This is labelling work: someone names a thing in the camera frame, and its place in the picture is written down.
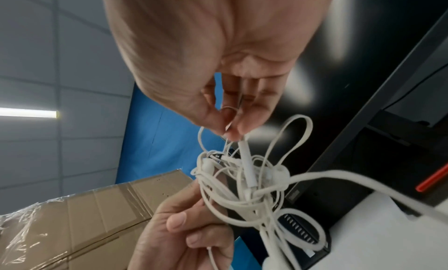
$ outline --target white earphones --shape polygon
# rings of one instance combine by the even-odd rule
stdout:
[[[307,123],[302,138],[291,150],[283,155],[276,165],[273,165],[267,159],[269,154],[286,127],[297,119],[304,119]],[[288,169],[282,163],[291,152],[299,148],[309,138],[313,130],[313,122],[305,115],[298,114],[286,120],[281,126],[279,133],[269,144],[265,156],[252,156],[246,139],[238,142],[238,148],[233,153],[230,153],[233,142],[228,143],[227,141],[223,151],[208,151],[203,146],[201,140],[203,129],[201,127],[198,133],[199,145],[203,152],[198,156],[196,168],[192,170],[191,174],[196,176],[199,181],[201,194],[206,206],[219,219],[235,226],[254,227],[260,232],[261,239],[269,255],[263,262],[263,270],[287,270],[290,269],[290,266],[294,270],[301,269],[288,243],[301,249],[314,251],[321,250],[326,243],[325,232],[317,221],[302,211],[292,208],[281,208],[285,200],[284,191],[290,184],[300,181],[318,178],[349,180],[385,193],[413,210],[448,225],[448,215],[362,175],[347,171],[324,171],[290,176]],[[241,159],[234,158],[238,150]],[[261,165],[255,165],[256,162],[261,162]],[[237,195],[233,194],[225,184],[217,179],[217,176],[222,173],[236,181]],[[220,213],[213,206],[212,201],[227,209],[236,211],[244,220],[233,219]],[[281,216],[286,214],[300,216],[308,221],[319,235],[318,242],[309,243],[289,232],[278,221]],[[213,259],[211,248],[208,248],[208,250],[214,270],[219,270]]]

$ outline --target white cord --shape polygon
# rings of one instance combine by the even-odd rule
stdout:
[[[267,158],[269,157],[269,154],[271,153],[274,145],[279,140],[286,127],[294,120],[300,118],[304,119],[307,123],[307,128],[305,129],[302,138],[279,160],[276,165],[273,165],[268,161]],[[309,117],[305,115],[292,116],[281,126],[279,133],[270,143],[264,157],[259,155],[250,156],[250,152],[248,152],[249,159],[252,159],[252,164],[254,164],[256,161],[262,162],[262,165],[260,167],[253,166],[251,168],[252,171],[250,171],[250,173],[255,172],[255,175],[257,176],[258,187],[249,188],[247,182],[245,181],[245,168],[243,162],[239,159],[234,158],[237,151],[234,151],[232,154],[230,154],[230,148],[233,142],[226,141],[222,152],[215,150],[208,151],[202,144],[201,136],[203,128],[199,129],[198,141],[203,152],[198,156],[196,163],[197,167],[193,169],[191,174],[196,176],[199,181],[204,203],[213,214],[215,214],[219,219],[228,224],[239,227],[254,227],[259,230],[260,236],[270,257],[269,259],[274,260],[274,262],[269,261],[269,263],[266,263],[266,265],[275,265],[275,268],[277,269],[288,269],[288,264],[285,261],[286,258],[290,262],[294,270],[300,270],[300,265],[295,259],[295,256],[292,253],[292,250],[290,249],[288,243],[291,243],[292,245],[295,245],[301,249],[310,249],[314,251],[321,250],[326,243],[325,232],[316,220],[314,220],[304,212],[296,209],[281,209],[281,206],[283,205],[285,199],[285,194],[283,191],[284,187],[301,181],[314,180],[318,178],[336,178],[349,180],[387,194],[397,201],[403,203],[404,205],[407,205],[411,209],[448,225],[448,215],[435,210],[431,206],[409,198],[371,178],[361,176],[352,172],[309,172],[291,176],[286,179],[282,177],[282,182],[275,183],[276,180],[279,180],[279,177],[276,177],[275,173],[276,171],[280,170],[280,167],[283,167],[281,166],[281,164],[283,163],[285,158],[295,149],[299,148],[309,138],[312,130],[313,122]],[[236,180],[238,195],[233,194],[226,185],[224,185],[216,178],[217,175],[221,172]],[[275,200],[271,195],[272,192],[276,193]],[[220,213],[212,205],[211,200],[227,209],[236,211],[241,217],[243,217],[244,220],[229,218],[228,216]],[[317,243],[309,243],[289,232],[278,221],[281,216],[286,214],[296,215],[308,221],[316,229],[319,235],[319,241]],[[213,269],[219,270],[213,259],[211,248],[208,248],[208,252]],[[268,269],[265,269],[264,267],[263,270],[271,270],[271,266],[267,267]]]

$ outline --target cardboard box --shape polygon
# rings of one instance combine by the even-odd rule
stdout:
[[[177,170],[0,216],[0,269],[125,270],[159,204],[191,181]]]

